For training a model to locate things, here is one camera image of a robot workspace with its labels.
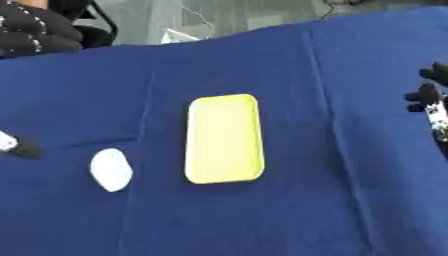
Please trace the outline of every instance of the floor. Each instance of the floor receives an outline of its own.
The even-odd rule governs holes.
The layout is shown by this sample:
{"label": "floor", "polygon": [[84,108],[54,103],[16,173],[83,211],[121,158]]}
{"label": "floor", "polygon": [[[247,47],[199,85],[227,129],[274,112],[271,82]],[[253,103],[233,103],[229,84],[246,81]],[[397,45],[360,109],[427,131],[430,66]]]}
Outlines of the floor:
{"label": "floor", "polygon": [[[160,44],[168,28],[204,39],[324,16],[435,5],[445,0],[366,0],[355,7],[341,4],[348,0],[328,0],[335,4],[331,14],[325,0],[97,1],[120,27],[118,44]],[[100,21],[95,25],[105,26]]]}

